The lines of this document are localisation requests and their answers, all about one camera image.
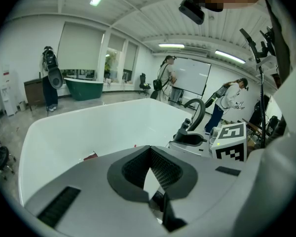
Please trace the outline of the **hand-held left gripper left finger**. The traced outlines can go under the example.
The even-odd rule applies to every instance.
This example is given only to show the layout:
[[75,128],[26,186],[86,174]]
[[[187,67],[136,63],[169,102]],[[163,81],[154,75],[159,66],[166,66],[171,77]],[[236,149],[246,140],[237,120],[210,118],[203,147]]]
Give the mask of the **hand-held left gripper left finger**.
[[150,146],[141,146],[80,162],[40,188],[25,208],[48,237],[166,236],[148,193],[130,176],[148,172],[149,153]]

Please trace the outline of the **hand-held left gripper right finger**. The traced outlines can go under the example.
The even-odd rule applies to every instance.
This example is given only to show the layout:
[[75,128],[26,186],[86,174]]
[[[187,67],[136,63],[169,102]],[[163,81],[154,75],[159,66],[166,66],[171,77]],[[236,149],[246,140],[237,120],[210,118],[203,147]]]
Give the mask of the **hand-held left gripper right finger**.
[[165,190],[163,215],[150,236],[230,237],[244,202],[236,191],[246,163],[150,147],[151,168]]

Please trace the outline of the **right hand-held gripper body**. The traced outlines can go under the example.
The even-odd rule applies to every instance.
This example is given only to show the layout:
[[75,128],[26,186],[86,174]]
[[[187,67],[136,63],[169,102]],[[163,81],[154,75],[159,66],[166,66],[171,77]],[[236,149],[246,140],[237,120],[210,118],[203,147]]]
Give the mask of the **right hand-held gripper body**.
[[209,133],[197,133],[181,128],[168,146],[172,150],[201,157],[245,162],[247,160],[246,124],[241,122],[213,127]]

